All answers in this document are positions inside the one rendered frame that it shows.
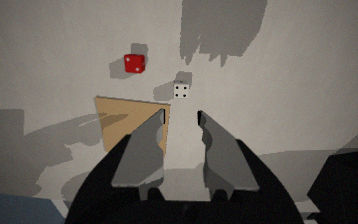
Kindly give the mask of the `white die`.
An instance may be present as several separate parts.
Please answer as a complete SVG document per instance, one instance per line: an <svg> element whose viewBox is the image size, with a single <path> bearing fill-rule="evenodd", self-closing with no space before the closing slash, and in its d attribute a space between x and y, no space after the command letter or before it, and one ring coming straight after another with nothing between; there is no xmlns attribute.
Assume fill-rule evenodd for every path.
<svg viewBox="0 0 358 224"><path fill-rule="evenodd" d="M173 98L187 99L189 92L189 83L184 80L174 80Z"/></svg>

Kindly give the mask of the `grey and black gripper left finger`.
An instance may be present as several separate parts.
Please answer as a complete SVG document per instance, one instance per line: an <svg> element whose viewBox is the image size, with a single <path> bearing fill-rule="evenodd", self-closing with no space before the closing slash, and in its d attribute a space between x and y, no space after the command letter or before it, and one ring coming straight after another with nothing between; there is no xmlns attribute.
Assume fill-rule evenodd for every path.
<svg viewBox="0 0 358 224"><path fill-rule="evenodd" d="M126 134L84 180L64 224L99 224L116 210L147 200L148 190L164 181L164 152L158 146L164 124L161 108Z"/></svg>

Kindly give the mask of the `red die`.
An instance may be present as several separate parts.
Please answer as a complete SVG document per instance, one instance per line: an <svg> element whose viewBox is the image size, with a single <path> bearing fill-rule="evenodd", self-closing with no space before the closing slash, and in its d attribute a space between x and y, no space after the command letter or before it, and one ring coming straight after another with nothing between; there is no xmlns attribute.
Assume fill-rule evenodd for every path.
<svg viewBox="0 0 358 224"><path fill-rule="evenodd" d="M142 73L145 71L145 56L139 54L124 55L125 71L128 73Z"/></svg>

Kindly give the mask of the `tan flat mat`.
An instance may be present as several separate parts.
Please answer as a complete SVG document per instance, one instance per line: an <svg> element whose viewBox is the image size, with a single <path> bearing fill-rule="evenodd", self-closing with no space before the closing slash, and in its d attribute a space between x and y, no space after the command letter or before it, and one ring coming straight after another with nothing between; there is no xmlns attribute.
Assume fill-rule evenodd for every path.
<svg viewBox="0 0 358 224"><path fill-rule="evenodd" d="M165 158L170 105L104 97L95 97L95 99L106 152L158 110L165 109L163 139L159 143Z"/></svg>

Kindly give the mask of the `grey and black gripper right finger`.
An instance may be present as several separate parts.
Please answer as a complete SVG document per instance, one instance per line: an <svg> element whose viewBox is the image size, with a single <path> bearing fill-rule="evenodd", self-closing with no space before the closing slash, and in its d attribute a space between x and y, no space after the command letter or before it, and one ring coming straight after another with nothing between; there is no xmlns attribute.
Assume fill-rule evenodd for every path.
<svg viewBox="0 0 358 224"><path fill-rule="evenodd" d="M203 179L210 201L217 189L223 189L229 202L246 205L274 224L305 224L283 184L241 139L202 110L197 117L203 130Z"/></svg>

